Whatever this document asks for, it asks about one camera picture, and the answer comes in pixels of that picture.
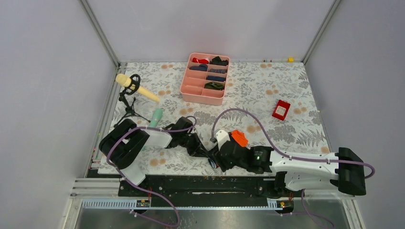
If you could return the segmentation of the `navy orange boxer underwear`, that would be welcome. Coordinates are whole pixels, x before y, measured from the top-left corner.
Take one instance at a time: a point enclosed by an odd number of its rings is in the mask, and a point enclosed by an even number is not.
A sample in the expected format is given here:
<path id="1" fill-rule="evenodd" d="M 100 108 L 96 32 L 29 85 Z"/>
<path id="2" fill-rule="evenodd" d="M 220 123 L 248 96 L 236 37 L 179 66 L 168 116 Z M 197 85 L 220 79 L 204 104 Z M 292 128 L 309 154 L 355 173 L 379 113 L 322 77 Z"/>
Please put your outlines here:
<path id="1" fill-rule="evenodd" d="M 234 141 L 236 141 L 241 147 L 247 147 L 248 140 L 245 134 L 239 130 L 234 130 L 231 132 L 231 137 Z"/>

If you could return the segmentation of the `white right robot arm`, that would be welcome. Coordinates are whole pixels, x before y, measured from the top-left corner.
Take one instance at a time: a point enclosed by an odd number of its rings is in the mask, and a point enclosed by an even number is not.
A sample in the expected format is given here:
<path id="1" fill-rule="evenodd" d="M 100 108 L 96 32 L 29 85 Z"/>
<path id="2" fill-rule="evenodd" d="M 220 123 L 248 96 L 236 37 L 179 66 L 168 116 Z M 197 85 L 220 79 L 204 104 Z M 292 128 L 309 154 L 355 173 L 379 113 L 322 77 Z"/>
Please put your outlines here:
<path id="1" fill-rule="evenodd" d="M 312 155 L 276 152 L 269 146 L 242 147 L 225 140 L 214 157 L 222 171 L 240 167 L 254 174 L 275 175 L 275 193 L 285 197 L 303 189 L 333 189 L 341 193 L 366 195 L 363 160 L 351 149 L 341 147 L 337 153 Z"/>

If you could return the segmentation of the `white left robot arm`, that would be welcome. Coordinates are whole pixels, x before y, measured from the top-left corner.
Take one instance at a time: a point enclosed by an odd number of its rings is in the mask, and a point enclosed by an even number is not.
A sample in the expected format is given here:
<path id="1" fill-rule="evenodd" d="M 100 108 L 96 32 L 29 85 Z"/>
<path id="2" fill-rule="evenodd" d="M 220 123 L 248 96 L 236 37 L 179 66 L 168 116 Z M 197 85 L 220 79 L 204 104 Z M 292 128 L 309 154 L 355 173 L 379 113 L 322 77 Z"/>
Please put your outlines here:
<path id="1" fill-rule="evenodd" d="M 192 130 L 195 124 L 189 117 L 182 116 L 174 124 L 158 129 L 137 126 L 131 119 L 125 119 L 99 143 L 98 149 L 107 157 L 107 162 L 130 183 L 130 190 L 136 196 L 148 191 L 146 175 L 135 162 L 146 146 L 171 149 L 181 146 L 190 156 L 205 156 L 207 150 Z"/>

